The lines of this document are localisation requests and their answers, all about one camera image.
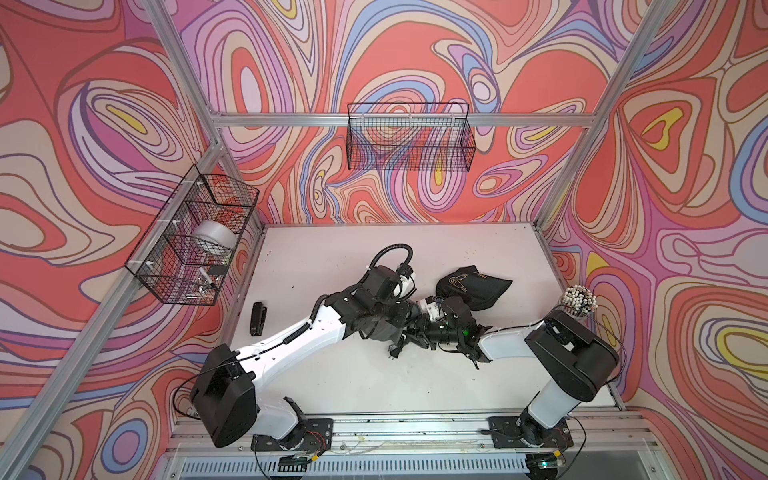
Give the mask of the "grey hair dryer pouch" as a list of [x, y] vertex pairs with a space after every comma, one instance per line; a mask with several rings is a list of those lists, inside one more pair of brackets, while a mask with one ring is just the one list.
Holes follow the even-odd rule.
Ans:
[[402, 315], [375, 315], [366, 320], [360, 336], [366, 340], [388, 342], [389, 357], [397, 359], [409, 342], [408, 331], [414, 329], [419, 320], [420, 315], [412, 312]]

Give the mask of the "black hair dryer pouch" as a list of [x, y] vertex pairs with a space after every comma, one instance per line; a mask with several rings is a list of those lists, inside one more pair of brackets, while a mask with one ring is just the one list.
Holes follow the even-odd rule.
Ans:
[[438, 297], [460, 297], [471, 311], [493, 307], [513, 281], [480, 273], [475, 265], [461, 267], [441, 278], [435, 288]]

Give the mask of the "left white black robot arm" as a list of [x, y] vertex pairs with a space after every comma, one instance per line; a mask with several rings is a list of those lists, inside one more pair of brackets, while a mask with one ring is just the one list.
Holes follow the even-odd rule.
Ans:
[[229, 446], [252, 428], [294, 443], [303, 412], [289, 397], [261, 401], [259, 390], [351, 335], [396, 341], [414, 291], [410, 266], [402, 264], [396, 270], [370, 266], [357, 283], [318, 297], [305, 319], [274, 336], [238, 350], [226, 344], [211, 350], [194, 378], [190, 399], [213, 445]]

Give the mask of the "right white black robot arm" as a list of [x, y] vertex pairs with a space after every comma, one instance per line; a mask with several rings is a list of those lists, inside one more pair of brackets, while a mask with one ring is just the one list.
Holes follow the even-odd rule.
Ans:
[[475, 321], [462, 298], [430, 296], [417, 302], [419, 317], [404, 337], [424, 349], [459, 354], [475, 366], [508, 358], [538, 360], [549, 380], [526, 406], [519, 425], [544, 432], [593, 401], [618, 367], [617, 351], [581, 323], [596, 307], [592, 292], [577, 285], [542, 319], [492, 329]]

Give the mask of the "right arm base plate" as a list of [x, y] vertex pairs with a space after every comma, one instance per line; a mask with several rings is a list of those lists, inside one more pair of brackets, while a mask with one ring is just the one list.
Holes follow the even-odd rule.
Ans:
[[487, 422], [496, 449], [567, 450], [574, 446], [566, 418], [552, 428], [544, 428], [528, 416], [491, 416]]

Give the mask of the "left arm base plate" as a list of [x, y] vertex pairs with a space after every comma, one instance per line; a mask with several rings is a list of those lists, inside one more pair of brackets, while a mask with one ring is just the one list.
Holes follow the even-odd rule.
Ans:
[[281, 440], [266, 435], [253, 435], [254, 452], [304, 452], [322, 454], [332, 447], [334, 421], [331, 418], [309, 418]]

